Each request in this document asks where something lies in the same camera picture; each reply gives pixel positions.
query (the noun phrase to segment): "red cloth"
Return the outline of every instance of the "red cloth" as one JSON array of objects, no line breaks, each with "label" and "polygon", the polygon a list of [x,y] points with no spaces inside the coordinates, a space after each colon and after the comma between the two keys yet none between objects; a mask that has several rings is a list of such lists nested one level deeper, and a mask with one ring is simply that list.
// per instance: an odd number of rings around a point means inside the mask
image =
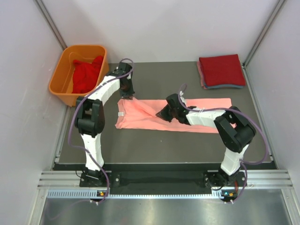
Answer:
[{"label": "red cloth", "polygon": [[74,60],[75,71],[73,73],[72,93],[87,93],[94,89],[97,84],[103,56],[96,57],[92,63]]},{"label": "red cloth", "polygon": [[222,84],[246,85],[237,54],[209,58],[200,57],[199,61],[204,81],[208,87]]}]

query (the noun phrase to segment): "gray work surface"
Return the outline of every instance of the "gray work surface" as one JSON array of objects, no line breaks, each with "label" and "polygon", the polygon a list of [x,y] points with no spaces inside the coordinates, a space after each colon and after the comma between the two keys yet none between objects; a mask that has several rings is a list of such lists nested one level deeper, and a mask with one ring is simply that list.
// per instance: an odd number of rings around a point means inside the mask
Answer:
[{"label": "gray work surface", "polygon": [[219,199],[107,199],[68,208],[77,201],[47,199],[40,225],[292,225],[281,190],[246,190],[234,205]]},{"label": "gray work surface", "polygon": [[[188,84],[185,98],[231,98],[232,105],[258,123],[247,86],[243,89],[204,90],[200,85],[196,62],[135,64],[133,86],[137,99],[165,99],[170,94],[177,93],[183,83]],[[217,163],[223,160],[225,146],[219,134],[116,129],[119,99],[117,91],[104,106],[105,128],[101,134],[101,149],[106,163]],[[75,108],[71,109],[68,128],[74,110]],[[72,132],[72,143],[83,146],[76,129]],[[263,139],[257,133],[244,159],[258,161],[263,158],[264,151]],[[85,163],[85,153],[69,147],[67,135],[60,163]]]}]

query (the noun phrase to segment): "orange basket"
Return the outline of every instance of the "orange basket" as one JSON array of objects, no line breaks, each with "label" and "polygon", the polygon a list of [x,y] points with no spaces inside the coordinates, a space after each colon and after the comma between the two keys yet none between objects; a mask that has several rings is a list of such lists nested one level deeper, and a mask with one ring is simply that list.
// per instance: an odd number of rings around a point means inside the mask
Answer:
[{"label": "orange basket", "polygon": [[93,90],[83,94],[72,93],[75,70],[73,60],[91,63],[99,55],[103,56],[103,63],[94,90],[109,70],[106,49],[100,45],[73,45],[63,51],[49,83],[49,91],[59,97],[66,105],[75,106],[79,96],[86,96]]}]

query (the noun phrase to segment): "white wall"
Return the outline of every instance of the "white wall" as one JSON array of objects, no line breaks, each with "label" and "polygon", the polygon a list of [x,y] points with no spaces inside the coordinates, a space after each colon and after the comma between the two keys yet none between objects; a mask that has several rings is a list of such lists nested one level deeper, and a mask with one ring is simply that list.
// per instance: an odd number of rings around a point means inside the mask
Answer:
[{"label": "white wall", "polygon": [[67,45],[101,44],[109,62],[244,61],[277,0],[44,0]]},{"label": "white wall", "polygon": [[64,105],[48,92],[61,47],[33,0],[0,1],[0,223],[24,225]]},{"label": "white wall", "polygon": [[280,168],[300,199],[300,1],[289,0],[248,66]]}]

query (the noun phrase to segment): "stack of folded towels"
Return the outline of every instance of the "stack of folded towels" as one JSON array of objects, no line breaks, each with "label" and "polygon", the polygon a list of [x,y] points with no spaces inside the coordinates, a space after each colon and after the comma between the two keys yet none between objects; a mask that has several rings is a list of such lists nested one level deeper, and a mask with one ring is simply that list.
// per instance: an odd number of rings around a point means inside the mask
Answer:
[{"label": "stack of folded towels", "polygon": [[242,88],[246,85],[237,54],[200,57],[197,66],[204,89]]}]

